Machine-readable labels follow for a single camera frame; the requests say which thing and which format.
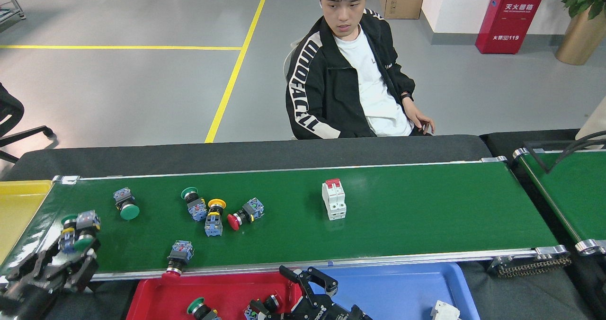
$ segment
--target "yellow tray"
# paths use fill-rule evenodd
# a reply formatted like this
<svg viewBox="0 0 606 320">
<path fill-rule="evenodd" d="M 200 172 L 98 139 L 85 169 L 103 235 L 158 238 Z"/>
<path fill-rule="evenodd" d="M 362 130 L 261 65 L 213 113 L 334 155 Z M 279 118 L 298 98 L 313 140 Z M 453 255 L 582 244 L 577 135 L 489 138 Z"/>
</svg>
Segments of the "yellow tray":
<svg viewBox="0 0 606 320">
<path fill-rule="evenodd" d="M 0 182 L 0 264 L 36 214 L 52 182 Z"/>
</svg>

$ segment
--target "man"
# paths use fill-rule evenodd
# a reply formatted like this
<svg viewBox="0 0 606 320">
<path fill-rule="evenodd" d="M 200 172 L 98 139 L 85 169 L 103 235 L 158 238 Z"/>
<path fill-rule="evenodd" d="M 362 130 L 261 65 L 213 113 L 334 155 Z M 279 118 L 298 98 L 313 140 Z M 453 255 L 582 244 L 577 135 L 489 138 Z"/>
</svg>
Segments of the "man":
<svg viewBox="0 0 606 320">
<path fill-rule="evenodd" d="M 290 61 L 286 110 L 297 139 L 408 136 L 435 131 L 400 72 L 386 20 L 366 0 L 320 0 L 323 17 Z"/>
</svg>

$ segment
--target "yellow floor line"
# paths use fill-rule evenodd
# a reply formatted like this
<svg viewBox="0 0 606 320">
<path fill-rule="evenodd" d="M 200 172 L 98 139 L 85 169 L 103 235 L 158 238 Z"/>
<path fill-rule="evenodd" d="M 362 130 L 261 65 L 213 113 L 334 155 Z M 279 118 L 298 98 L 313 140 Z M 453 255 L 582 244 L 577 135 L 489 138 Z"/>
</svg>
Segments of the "yellow floor line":
<svg viewBox="0 0 606 320">
<path fill-rule="evenodd" d="M 172 45 L 1 45 L 0 49 L 144 49 L 144 50 L 242 50 L 240 46 Z"/>
<path fill-rule="evenodd" d="M 236 66 L 232 70 L 232 75 L 230 76 L 229 82 L 227 83 L 227 87 L 225 88 L 225 92 L 223 93 L 223 98 L 221 98 L 217 113 L 215 113 L 214 115 L 213 123 L 210 124 L 210 130 L 208 130 L 208 134 L 206 135 L 206 140 L 204 141 L 205 143 L 213 142 L 214 137 L 217 135 L 219 124 L 221 123 L 221 119 L 223 118 L 223 113 L 225 113 L 225 107 L 227 107 L 227 102 L 229 102 L 229 98 L 232 95 L 233 87 L 236 84 L 236 79 L 238 78 L 238 74 L 240 74 L 240 67 L 242 66 L 242 62 L 244 61 L 246 52 L 249 49 L 250 40 L 253 38 L 253 33 L 255 32 L 255 28 L 257 27 L 257 22 L 259 22 L 259 16 L 261 15 L 261 12 L 263 10 L 263 5 L 265 5 L 265 1 L 266 0 L 260 0 L 259 5 L 257 6 L 257 11 L 255 12 L 253 22 L 251 22 L 249 27 L 249 33 L 246 34 L 242 50 L 240 50 L 240 55 L 238 55 L 238 59 L 236 60 Z"/>
</svg>

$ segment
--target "gray floor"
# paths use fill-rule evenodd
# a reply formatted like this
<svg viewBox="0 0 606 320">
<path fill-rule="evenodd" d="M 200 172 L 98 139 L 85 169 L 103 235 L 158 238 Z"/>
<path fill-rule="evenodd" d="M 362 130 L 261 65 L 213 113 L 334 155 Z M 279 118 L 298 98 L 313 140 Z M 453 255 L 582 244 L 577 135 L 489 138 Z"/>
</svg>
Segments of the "gray floor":
<svg viewBox="0 0 606 320">
<path fill-rule="evenodd" d="M 27 19 L 0 26 L 0 44 L 240 47 L 260 0 L 18 1 Z M 282 63 L 320 15 L 318 0 L 266 1 L 215 142 L 290 139 Z M 605 47 L 571 66 L 554 47 L 482 55 L 429 44 L 419 20 L 390 24 L 437 134 L 580 128 L 606 94 Z M 3 150 L 204 142 L 239 53 L 0 48 L 0 82 L 26 106 L 14 132 L 46 124 L 58 135 Z"/>
</svg>

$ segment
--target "man's hand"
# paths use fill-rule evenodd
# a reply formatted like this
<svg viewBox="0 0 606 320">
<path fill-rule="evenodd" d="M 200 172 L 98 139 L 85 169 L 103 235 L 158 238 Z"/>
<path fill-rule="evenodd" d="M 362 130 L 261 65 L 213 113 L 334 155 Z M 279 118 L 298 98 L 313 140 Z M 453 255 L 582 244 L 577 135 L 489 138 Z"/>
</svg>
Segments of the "man's hand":
<svg viewBox="0 0 606 320">
<path fill-rule="evenodd" d="M 404 112 L 406 116 L 415 124 L 415 127 L 419 130 L 423 130 L 423 134 L 427 134 L 429 127 L 431 126 L 431 133 L 436 131 L 436 126 L 433 123 L 433 119 L 431 117 L 426 117 L 423 113 L 419 111 L 417 106 L 415 106 L 415 102 L 410 98 L 404 98 L 402 100 L 402 104 L 404 106 Z"/>
</svg>

